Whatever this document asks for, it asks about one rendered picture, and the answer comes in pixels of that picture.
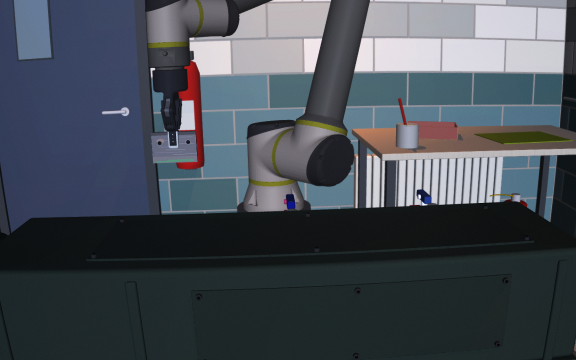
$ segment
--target red pencil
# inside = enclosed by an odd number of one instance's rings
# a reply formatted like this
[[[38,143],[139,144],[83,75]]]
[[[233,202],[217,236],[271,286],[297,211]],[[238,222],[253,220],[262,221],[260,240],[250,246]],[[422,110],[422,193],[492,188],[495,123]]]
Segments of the red pencil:
[[[402,98],[399,98],[399,109],[401,109],[401,117],[404,119],[404,125],[408,125],[406,122],[406,114],[404,114],[404,105],[402,104]]]

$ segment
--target red box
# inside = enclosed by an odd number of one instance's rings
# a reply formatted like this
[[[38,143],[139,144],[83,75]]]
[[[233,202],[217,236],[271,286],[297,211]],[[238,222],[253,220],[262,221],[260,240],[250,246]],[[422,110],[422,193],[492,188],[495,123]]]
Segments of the red box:
[[[419,139],[455,141],[459,137],[456,122],[408,121],[408,123],[419,125]]]

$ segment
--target blue door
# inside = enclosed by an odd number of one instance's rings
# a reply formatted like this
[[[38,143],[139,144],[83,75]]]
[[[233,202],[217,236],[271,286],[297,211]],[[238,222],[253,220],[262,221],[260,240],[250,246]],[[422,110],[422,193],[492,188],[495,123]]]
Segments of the blue door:
[[[138,8],[133,0],[0,0],[0,170],[10,231],[33,217],[158,214],[146,14]],[[102,114],[123,108],[128,116]]]

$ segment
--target table leg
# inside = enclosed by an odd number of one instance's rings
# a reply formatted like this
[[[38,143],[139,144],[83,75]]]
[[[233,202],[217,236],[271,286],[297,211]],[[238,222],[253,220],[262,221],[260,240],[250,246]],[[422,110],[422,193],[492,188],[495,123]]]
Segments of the table leg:
[[[397,194],[397,161],[390,160],[386,161],[386,182],[384,186],[385,189],[385,201],[384,205],[386,208],[393,208],[396,207],[397,204],[395,203],[396,194]]]
[[[540,217],[546,213],[546,195],[548,190],[548,173],[551,166],[551,157],[542,156],[539,161],[539,183],[537,184],[537,205],[535,211]]]
[[[366,156],[368,155],[368,150],[366,149],[366,145],[364,145],[361,141],[359,141],[359,169],[354,169],[354,171],[359,171],[359,205],[358,207],[365,208],[366,207],[366,180],[368,177],[366,167]]]

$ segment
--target red object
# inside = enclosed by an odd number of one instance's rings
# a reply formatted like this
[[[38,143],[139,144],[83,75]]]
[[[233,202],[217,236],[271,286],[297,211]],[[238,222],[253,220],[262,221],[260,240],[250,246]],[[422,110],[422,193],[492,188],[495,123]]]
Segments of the red object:
[[[181,130],[182,132],[196,132],[197,161],[178,162],[178,169],[199,169],[204,166],[204,128],[202,126],[202,89],[200,86],[199,69],[194,61],[185,67],[188,70],[188,89],[179,91],[182,101],[194,101],[194,130]]]
[[[399,98],[399,109],[401,110],[401,117],[404,119],[404,125],[408,125],[406,122],[406,114],[404,114],[404,105],[402,104],[402,98]]]
[[[419,125],[419,139],[439,139],[455,141],[459,137],[459,127],[455,122],[410,121]]]
[[[508,200],[504,201],[504,203],[508,203],[509,201],[512,201],[512,199],[509,198]],[[528,207],[528,204],[526,203],[526,201],[519,200],[519,203],[521,203],[521,205],[523,205],[526,208]]]

